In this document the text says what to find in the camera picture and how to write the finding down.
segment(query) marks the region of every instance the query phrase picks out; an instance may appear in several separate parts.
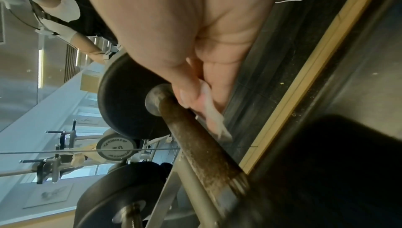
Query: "hand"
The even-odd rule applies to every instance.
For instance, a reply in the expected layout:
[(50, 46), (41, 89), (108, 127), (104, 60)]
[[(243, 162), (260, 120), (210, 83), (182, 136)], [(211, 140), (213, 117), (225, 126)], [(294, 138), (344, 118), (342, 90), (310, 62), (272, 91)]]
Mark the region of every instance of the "hand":
[(180, 103), (201, 112), (198, 79), (211, 86), (214, 103), (222, 111), (274, 2), (91, 1), (131, 57), (170, 81)]

